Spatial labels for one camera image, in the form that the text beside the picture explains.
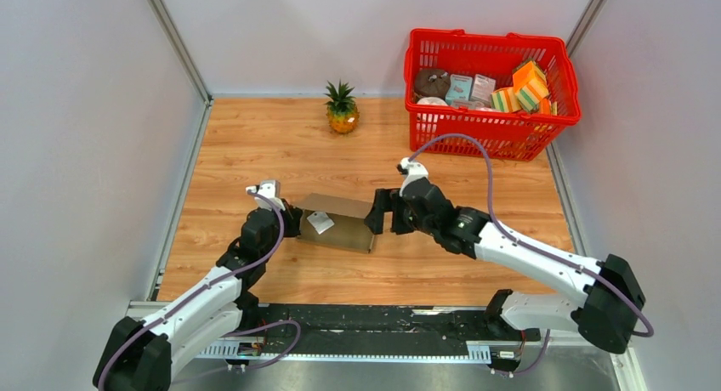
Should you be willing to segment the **small white paper packet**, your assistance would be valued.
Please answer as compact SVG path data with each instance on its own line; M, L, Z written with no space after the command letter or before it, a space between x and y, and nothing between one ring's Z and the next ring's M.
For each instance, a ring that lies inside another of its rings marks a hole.
M318 235L324 234L335 225L332 218L323 211L314 211L306 219Z

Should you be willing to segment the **brown cardboard box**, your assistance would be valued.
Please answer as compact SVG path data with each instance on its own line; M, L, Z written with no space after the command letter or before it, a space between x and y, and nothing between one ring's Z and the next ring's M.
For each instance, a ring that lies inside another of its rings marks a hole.
M311 193L296 204L302 209L298 239L309 244L346 251L370 253L375 235L364 225L372 204L368 201ZM335 225L318 235L306 219L314 211L326 212Z

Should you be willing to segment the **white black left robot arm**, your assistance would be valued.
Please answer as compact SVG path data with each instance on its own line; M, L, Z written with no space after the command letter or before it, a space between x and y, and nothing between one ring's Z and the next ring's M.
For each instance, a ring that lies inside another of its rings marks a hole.
M255 332L258 298L249 290L281 241L298 236L302 215L286 201L250 212L240 235L190 290L140 320L126 316L114 325L93 385L99 390L168 390L219 337Z

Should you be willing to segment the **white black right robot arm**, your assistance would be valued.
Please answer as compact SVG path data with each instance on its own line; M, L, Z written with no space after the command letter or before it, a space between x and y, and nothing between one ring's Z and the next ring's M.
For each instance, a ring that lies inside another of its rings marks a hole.
M453 205L427 178L376 190L364 219L374 235L383 232L385 213L392 214L397 235L423 232L447 252L500 264L554 289L553 295L498 291L485 315L485 328L495 338L552 329L576 332L599 349L623 354L637 335L645 295L624 258L587 258L532 240L486 212Z

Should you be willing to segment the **teal small box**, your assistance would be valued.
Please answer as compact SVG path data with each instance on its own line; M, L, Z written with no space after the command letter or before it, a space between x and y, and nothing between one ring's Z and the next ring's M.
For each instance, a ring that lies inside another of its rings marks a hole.
M449 88L445 96L446 103L452 105L458 101L469 101L473 81L474 79L471 76L451 74Z

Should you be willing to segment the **grey small box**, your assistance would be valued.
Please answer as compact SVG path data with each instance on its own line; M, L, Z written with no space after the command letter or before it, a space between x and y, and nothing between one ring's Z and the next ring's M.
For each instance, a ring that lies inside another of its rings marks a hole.
M494 78L476 74L473 78L469 100L491 106L492 94L496 90L496 84Z

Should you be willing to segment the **toy pineapple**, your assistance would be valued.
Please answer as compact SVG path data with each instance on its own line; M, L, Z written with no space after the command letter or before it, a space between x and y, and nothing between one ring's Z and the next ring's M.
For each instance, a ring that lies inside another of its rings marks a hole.
M338 81L337 85L326 82L326 117L335 133L351 133L360 123L360 112L352 94L354 90L347 82Z

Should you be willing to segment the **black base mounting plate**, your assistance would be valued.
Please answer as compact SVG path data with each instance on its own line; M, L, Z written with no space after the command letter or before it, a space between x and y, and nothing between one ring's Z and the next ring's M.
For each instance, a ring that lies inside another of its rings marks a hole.
M539 330L516 331L482 307L267 303L258 315L261 325L285 324L220 339L202 356L256 360L290 349L289 359L483 361L480 346L517 351L542 341Z

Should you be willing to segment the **brown round object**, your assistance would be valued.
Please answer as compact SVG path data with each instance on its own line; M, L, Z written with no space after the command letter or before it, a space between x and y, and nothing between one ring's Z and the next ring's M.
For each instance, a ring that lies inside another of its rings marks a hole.
M428 97L444 99L450 86L450 73L438 68L424 68L415 75L413 94L416 99Z

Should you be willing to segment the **striped yellow green sponge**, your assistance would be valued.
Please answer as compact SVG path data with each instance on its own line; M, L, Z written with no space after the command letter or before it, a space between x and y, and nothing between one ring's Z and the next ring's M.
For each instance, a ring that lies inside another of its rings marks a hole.
M518 98L512 87L499 88L491 93L492 108L503 113L515 113L521 110Z

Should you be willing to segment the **red plastic basket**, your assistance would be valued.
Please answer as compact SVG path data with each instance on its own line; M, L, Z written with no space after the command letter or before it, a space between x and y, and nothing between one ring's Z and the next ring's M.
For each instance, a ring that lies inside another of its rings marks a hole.
M502 113L450 106L420 105L414 82L424 69L449 74L481 74L508 87L512 71L522 62L535 60L548 79L550 99L557 103L555 116L540 113ZM405 107L409 115L409 146L420 148L445 135L429 151L457 156L479 156L480 151L462 134L481 142L492 158L531 161L566 128L582 118L576 73L565 41L558 37L504 36L467 33L463 29L415 28L409 34L404 60Z

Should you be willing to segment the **aluminium base frame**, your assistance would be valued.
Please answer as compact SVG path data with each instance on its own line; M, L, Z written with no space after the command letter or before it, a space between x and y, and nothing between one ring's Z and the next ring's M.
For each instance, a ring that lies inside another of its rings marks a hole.
M167 390L193 359L483 365L505 377L530 371L541 330L517 330L474 307L235 303L208 315L168 303L132 309L112 329L94 374L100 390Z

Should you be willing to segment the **aluminium corner rail left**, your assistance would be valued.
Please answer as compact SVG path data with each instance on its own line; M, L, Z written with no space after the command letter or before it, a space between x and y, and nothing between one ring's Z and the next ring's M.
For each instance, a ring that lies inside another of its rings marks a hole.
M205 105L210 105L213 101L213 96L208 90L207 84L203 80L202 74L200 73L195 61L191 57L190 51L186 47L179 29L173 21L173 17L164 0L147 1L168 41L170 42L173 51L176 53L180 64L183 66L188 78L190 79L191 84L202 99L203 103Z

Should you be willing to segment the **aluminium corner rail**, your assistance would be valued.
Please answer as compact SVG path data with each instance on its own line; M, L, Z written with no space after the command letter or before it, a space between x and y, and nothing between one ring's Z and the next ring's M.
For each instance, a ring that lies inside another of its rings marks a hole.
M576 26L572 30L568 40L566 41L566 50L569 56L572 56L580 46L583 38L587 35L588 30L596 20L601 9L607 0L589 0Z
M186 47L179 29L173 21L173 17L164 0L147 1L168 41L170 42L173 51L176 53L180 64L183 66L188 78L190 79L191 84L202 99L203 103L205 105L210 105L213 101L213 96L208 90L207 84L203 80L202 74L200 73L195 61L191 57L190 51Z

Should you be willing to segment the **aluminium corner rail right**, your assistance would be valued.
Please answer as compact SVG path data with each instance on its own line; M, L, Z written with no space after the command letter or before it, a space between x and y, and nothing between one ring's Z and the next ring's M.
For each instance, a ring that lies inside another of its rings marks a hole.
M569 56L572 56L580 46L583 38L587 35L588 30L596 20L601 9L607 0L589 0L576 26L572 30L568 40L566 41L566 50Z

